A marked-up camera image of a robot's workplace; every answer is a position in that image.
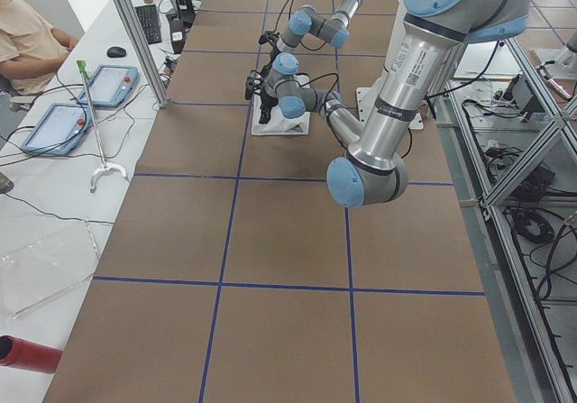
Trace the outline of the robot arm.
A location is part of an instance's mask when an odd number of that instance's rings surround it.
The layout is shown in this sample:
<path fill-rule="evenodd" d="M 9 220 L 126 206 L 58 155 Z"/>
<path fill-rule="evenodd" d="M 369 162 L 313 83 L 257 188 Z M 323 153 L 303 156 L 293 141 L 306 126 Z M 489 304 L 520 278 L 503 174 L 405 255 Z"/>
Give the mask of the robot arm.
<path fill-rule="evenodd" d="M 305 5 L 282 32 L 265 32 L 261 42 L 272 47 L 270 61 L 246 79 L 245 94 L 258 96 L 261 111 L 278 108 L 294 119 L 307 112 L 325 118 L 345 154 L 326 172 L 329 192 L 345 207 L 397 199 L 408 173 L 397 148 L 426 97 L 447 52 L 462 43 L 502 41 L 527 27 L 530 0 L 402 0 L 405 30 L 365 122 L 357 120 L 332 90 L 301 86 L 295 48 L 306 35 L 342 47 L 349 23 L 364 0 L 340 0 L 330 19 Z"/>
<path fill-rule="evenodd" d="M 350 22 L 363 2 L 341 0 L 330 17 L 321 15 L 312 5 L 303 5 L 290 15 L 283 31 L 265 31 L 259 38 L 259 44 L 268 43 L 271 46 L 271 60 L 275 60 L 281 52 L 294 52 L 307 35 L 341 49 L 350 35 Z"/>

